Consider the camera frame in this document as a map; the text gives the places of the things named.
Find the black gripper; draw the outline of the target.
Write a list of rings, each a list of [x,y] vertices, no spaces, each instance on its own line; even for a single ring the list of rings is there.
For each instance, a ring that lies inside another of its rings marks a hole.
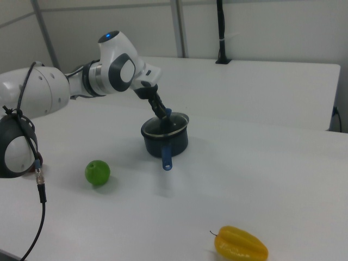
[[[158,95],[157,91],[157,84],[155,86],[143,86],[134,90],[136,95],[141,100],[148,100],[153,112],[155,113],[155,116],[159,119],[163,119],[164,113],[166,113],[166,107],[163,105],[162,100]]]

